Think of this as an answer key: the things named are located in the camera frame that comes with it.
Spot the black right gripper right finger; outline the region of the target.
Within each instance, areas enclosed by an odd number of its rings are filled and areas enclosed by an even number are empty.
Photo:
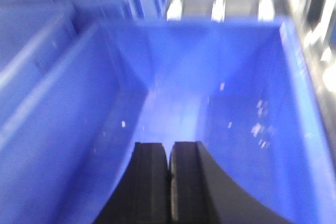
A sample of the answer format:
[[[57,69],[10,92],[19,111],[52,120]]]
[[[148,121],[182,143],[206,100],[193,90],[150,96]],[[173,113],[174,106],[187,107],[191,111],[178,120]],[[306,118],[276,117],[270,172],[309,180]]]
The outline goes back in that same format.
[[[170,156],[172,223],[289,223],[240,187],[202,142],[175,142]]]

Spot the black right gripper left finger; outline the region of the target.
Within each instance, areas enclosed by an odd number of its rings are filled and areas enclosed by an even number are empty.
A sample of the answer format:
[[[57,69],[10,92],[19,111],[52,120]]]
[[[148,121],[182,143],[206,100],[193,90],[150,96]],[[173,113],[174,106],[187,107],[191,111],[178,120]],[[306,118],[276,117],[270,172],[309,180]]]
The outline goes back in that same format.
[[[169,173],[161,143],[135,143],[130,162],[94,223],[168,223]]]

